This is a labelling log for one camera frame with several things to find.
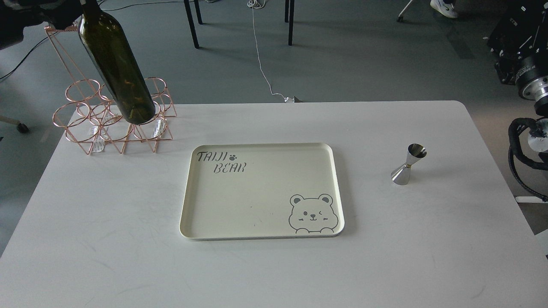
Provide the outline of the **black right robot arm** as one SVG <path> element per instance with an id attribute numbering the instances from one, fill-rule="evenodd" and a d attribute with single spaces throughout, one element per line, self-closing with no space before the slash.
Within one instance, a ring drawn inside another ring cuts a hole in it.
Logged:
<path id="1" fill-rule="evenodd" d="M 547 20 L 547 1 L 511 0 L 487 43 L 500 82 L 517 86 L 541 117 L 547 117 Z"/>

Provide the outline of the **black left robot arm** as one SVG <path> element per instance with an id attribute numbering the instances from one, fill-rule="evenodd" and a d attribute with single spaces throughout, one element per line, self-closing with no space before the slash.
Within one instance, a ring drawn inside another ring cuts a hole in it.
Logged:
<path id="1" fill-rule="evenodd" d="M 78 0 L 2 0 L 0 2 L 0 48 L 24 39 L 24 29 L 49 23 L 64 30 L 83 13 Z"/>

